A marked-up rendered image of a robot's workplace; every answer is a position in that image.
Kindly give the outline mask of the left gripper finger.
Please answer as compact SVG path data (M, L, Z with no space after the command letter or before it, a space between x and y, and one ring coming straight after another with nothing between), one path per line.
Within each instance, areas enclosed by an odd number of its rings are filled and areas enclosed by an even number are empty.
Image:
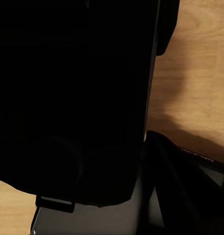
M166 235L224 235L224 190L164 135L146 151Z

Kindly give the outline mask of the digital camera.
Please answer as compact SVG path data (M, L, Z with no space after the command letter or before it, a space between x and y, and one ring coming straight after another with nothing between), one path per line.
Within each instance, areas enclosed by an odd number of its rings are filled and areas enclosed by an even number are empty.
M179 2L0 0L0 181L68 213L130 200Z

